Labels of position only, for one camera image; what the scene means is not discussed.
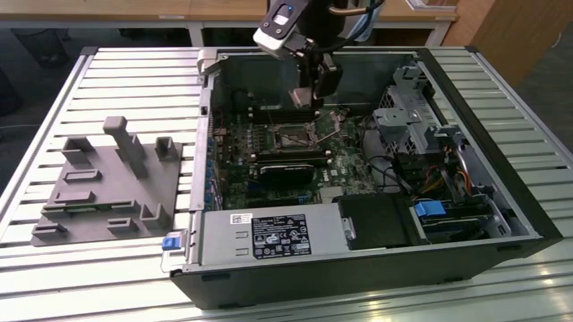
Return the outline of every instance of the black cable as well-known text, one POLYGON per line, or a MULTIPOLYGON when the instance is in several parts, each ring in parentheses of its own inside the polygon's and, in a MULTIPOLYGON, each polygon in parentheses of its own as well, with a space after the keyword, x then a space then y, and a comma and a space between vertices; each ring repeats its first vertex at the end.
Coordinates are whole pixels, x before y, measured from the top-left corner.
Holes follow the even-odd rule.
POLYGON ((392 174, 388 174, 388 171, 393 168, 392 166, 389 166, 384 170, 381 168, 378 168, 377 166, 374 166, 372 163, 370 163, 370 166, 377 172, 382 173, 382 176, 384 176, 382 184, 386 184, 386 178, 393 179, 397 184, 401 184, 401 181, 398 180, 398 178, 396 176, 393 176, 392 174))
POLYGON ((330 47, 311 48, 313 54, 326 54, 329 52, 334 52, 342 47, 350 45, 353 41, 356 41, 360 35, 362 35, 364 32, 366 31, 366 28, 369 27, 370 22, 373 21, 373 12, 382 5, 382 3, 385 3, 385 0, 378 0, 378 2, 376 3, 374 3, 374 0, 372 0, 372 3, 373 3, 372 6, 366 9, 366 21, 360 27, 360 29, 353 33, 353 35, 350 35, 348 39, 342 40, 338 44, 334 44, 330 47))
POLYGON ((368 158, 368 161, 370 162, 373 159, 377 159, 377 158, 381 158, 381 159, 385 159, 386 161, 394 161, 394 158, 392 157, 392 156, 372 156, 370 158, 368 158))
POLYGON ((377 188, 380 189, 380 192, 381 192, 381 193, 385 193, 385 189, 386 189, 386 188, 390 188, 392 186, 396 186, 396 187, 398 187, 398 188, 402 188, 402 186, 401 186, 401 185, 398 185, 398 184, 381 184, 380 186, 377 186, 377 188))

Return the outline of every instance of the blue tab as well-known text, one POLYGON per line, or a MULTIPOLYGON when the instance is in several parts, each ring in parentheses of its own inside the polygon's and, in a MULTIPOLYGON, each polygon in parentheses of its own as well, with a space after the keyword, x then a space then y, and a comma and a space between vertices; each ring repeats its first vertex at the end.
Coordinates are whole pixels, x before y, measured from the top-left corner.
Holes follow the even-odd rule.
POLYGON ((446 209, 444 209, 441 201, 421 201, 414 206, 414 209, 418 217, 446 215, 446 209))
POLYGON ((178 250, 181 249, 181 237, 166 237, 162 242, 163 250, 178 250))

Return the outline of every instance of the white label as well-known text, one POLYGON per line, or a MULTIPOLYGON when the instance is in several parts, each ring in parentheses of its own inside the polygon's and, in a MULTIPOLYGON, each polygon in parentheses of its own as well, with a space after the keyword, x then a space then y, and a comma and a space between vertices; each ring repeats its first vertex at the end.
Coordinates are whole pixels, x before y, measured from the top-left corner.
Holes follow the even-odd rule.
POLYGON ((294 250, 305 250, 305 249, 307 249, 307 248, 310 248, 310 247, 311 247, 311 246, 310 246, 310 244, 309 244, 309 243, 291 245, 291 249, 294 249, 294 250))
POLYGON ((253 219, 251 213, 233 213, 231 214, 231 224, 251 223, 251 219, 253 219))
POLYGON ((185 15, 161 15, 159 19, 186 19, 185 15))

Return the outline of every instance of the barcode sticker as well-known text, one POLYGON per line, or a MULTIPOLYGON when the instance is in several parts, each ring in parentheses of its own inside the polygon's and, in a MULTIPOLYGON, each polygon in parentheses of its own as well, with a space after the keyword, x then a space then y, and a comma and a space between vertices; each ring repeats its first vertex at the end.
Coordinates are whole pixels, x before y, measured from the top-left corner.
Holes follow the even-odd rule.
POLYGON ((233 213, 231 214, 231 224, 251 223, 251 219, 253 219, 251 213, 233 213))

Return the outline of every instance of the aluminum extrusion table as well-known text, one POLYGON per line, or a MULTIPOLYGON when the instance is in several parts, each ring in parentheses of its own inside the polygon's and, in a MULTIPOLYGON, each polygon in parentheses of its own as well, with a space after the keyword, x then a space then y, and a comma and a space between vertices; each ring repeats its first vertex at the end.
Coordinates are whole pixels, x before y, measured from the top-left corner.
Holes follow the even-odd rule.
MULTIPOLYGON (((100 48, 82 55, 0 198, 0 321, 516 321, 573 313, 573 157, 480 54, 433 53, 548 211, 565 240, 469 281, 202 311, 161 269, 162 238, 35 248, 67 136, 112 144, 102 123, 123 115, 142 143, 182 142, 175 228, 189 223, 199 113, 199 48, 100 48)), ((449 122, 453 117, 437 101, 449 122)))

